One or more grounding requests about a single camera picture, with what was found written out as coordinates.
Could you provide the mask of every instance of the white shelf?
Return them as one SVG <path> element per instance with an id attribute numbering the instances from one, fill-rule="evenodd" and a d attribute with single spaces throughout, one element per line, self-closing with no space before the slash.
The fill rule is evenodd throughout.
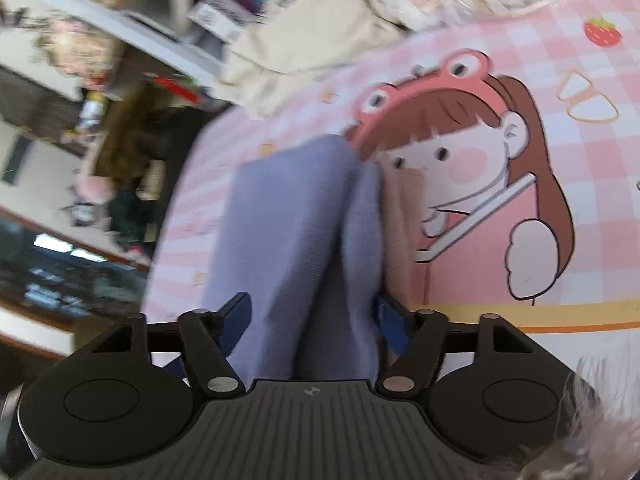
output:
<path id="1" fill-rule="evenodd" d="M 220 58 L 215 56 L 222 50 L 222 42 L 220 49 L 210 49 L 211 54 L 208 54 L 191 44 L 173 41 L 117 10 L 107 9 L 91 0 L 41 1 L 146 52 L 202 86 L 215 86 L 220 73 Z"/>

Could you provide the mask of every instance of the crosshair logo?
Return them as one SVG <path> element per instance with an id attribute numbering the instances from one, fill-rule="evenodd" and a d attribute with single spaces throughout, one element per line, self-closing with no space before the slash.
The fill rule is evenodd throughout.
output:
<path id="1" fill-rule="evenodd" d="M 305 393 L 309 397 L 313 397 L 320 393 L 320 388 L 316 388 L 315 386 L 309 386 L 308 388 L 305 388 Z"/>

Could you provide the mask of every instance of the beige cloth bag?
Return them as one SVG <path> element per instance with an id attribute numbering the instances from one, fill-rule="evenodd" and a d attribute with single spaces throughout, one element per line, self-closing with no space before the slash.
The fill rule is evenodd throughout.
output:
<path id="1" fill-rule="evenodd" d="M 328 69 L 400 40 L 372 4 L 383 11 L 372 0 L 267 0 L 263 22 L 225 47 L 216 97 L 268 115 Z"/>

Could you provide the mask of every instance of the silver screw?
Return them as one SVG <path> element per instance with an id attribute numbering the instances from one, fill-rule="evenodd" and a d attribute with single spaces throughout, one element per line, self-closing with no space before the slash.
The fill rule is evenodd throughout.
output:
<path id="1" fill-rule="evenodd" d="M 234 391 L 240 386 L 240 383 L 233 377 L 214 377 L 207 383 L 207 388 L 212 392 L 226 394 Z"/>
<path id="2" fill-rule="evenodd" d="M 391 377 L 387 377 L 384 381 L 382 381 L 382 385 L 385 390 L 390 392 L 408 392 L 409 390 L 413 390 L 415 387 L 415 383 L 409 377 L 404 377 L 402 375 L 394 375 Z"/>

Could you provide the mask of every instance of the pink headband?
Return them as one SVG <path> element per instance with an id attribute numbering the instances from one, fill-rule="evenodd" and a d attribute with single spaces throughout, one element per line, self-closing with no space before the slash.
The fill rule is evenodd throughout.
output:
<path id="1" fill-rule="evenodd" d="M 466 49 L 447 57 L 436 75 L 418 77 L 399 88 L 388 84 L 377 86 L 359 101 L 355 117 L 360 121 L 360 126 L 352 140 L 353 146 L 361 149 L 369 134 L 391 108 L 428 91 L 453 89 L 467 92 L 484 101 L 498 117 L 501 116 L 508 110 L 507 104 L 483 80 L 491 69 L 491 61 L 485 54 Z"/>

